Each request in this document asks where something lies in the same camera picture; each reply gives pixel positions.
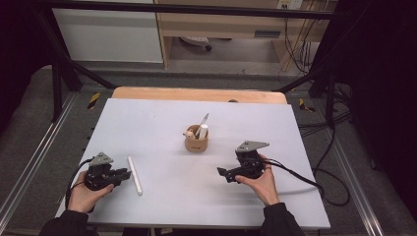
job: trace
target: white cabinet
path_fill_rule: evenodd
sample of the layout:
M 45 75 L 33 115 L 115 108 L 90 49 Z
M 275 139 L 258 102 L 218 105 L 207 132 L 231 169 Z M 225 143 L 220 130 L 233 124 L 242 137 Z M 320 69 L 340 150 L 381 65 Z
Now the white cabinet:
M 155 13 L 54 9 L 54 14 L 76 61 L 162 63 Z

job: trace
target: person's wrist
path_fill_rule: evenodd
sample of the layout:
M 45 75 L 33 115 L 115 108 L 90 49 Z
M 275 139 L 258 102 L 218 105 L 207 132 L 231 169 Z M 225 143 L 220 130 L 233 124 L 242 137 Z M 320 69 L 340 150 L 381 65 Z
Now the person's wrist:
M 275 204 L 279 204 L 280 200 L 278 195 L 276 196 L 271 196 L 270 198 L 267 198 L 267 200 L 264 202 L 265 206 L 271 206 L 271 205 L 275 205 Z
M 87 213 L 88 212 L 88 210 L 84 210 L 81 207 L 75 207 L 75 206 L 71 206 L 71 205 L 68 206 L 68 210 L 79 212 L 79 213 Z

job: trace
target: white table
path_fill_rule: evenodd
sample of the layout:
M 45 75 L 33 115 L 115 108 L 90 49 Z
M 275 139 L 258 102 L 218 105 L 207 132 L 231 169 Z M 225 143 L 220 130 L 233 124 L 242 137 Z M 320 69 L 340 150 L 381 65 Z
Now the white table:
M 184 147 L 185 129 L 209 113 L 208 149 Z M 107 100 L 83 160 L 104 151 L 113 168 L 134 157 L 143 187 L 133 178 L 100 200 L 92 224 L 146 227 L 251 228 L 264 221 L 263 204 L 247 186 L 227 183 L 216 167 L 239 166 L 244 141 L 270 143 L 259 153 L 314 180 L 290 105 L 185 100 Z M 319 192 L 273 168 L 279 197 L 303 229 L 329 228 Z

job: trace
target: human hand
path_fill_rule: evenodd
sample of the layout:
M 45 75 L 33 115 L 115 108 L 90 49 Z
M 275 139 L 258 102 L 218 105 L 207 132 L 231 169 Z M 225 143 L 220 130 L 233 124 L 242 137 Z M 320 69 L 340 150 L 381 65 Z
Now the human hand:
M 276 190 L 275 179 L 273 177 L 270 164 L 264 165 L 264 173 L 258 179 L 250 179 L 241 175 L 236 175 L 235 179 L 238 182 L 251 187 L 258 195 L 258 198 L 264 202 L 265 206 L 279 203 L 278 192 Z
M 86 171 L 81 172 L 76 184 L 74 185 L 75 187 L 71 192 L 71 198 L 68 203 L 69 210 L 87 213 L 94 207 L 95 203 L 99 199 L 110 193 L 110 191 L 114 188 L 114 185 L 111 184 L 99 191 L 92 191 L 83 183 L 85 177 Z

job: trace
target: wooden cup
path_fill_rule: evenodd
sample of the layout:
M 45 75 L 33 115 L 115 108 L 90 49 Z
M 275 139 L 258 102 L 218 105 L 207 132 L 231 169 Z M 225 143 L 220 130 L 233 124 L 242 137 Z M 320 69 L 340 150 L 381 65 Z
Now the wooden cup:
M 194 134 L 197 133 L 197 130 L 199 129 L 200 125 L 193 125 L 190 126 L 187 131 L 192 130 Z M 206 133 L 206 136 L 202 140 L 198 140 L 197 138 L 191 139 L 191 138 L 185 138 L 185 148 L 188 151 L 191 152 L 203 152 L 208 148 L 209 144 L 209 131 Z

